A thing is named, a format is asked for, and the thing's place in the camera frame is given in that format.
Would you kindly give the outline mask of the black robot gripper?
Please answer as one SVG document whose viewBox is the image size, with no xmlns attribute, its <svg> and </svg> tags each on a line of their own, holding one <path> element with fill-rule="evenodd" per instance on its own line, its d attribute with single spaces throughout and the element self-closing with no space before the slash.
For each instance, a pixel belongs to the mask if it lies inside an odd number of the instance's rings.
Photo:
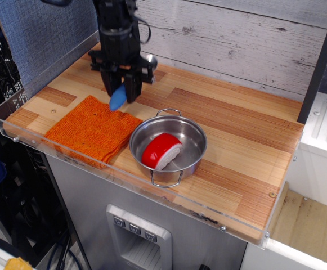
<svg viewBox="0 0 327 270">
<path fill-rule="evenodd" d="M 122 85 L 122 76 L 116 73 L 119 68 L 129 69 L 138 64 L 141 56 L 140 31 L 137 26 L 126 29 L 100 28 L 100 50 L 90 50 L 93 70 L 101 73 L 102 81 L 109 96 Z M 135 102 L 141 94 L 142 80 L 134 74 L 124 77 L 128 103 Z"/>
</svg>

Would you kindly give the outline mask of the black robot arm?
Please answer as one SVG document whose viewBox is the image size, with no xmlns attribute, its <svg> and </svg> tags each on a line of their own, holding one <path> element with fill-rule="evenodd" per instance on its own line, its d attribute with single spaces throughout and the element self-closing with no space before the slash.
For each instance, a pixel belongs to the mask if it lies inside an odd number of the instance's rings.
<svg viewBox="0 0 327 270">
<path fill-rule="evenodd" d="M 142 84 L 155 81 L 158 65 L 153 55 L 141 56 L 139 22 L 135 1 L 94 1 L 101 49 L 89 51 L 91 68 L 101 72 L 109 96 L 119 89 L 126 91 L 126 100 L 133 103 L 141 94 Z"/>
</svg>

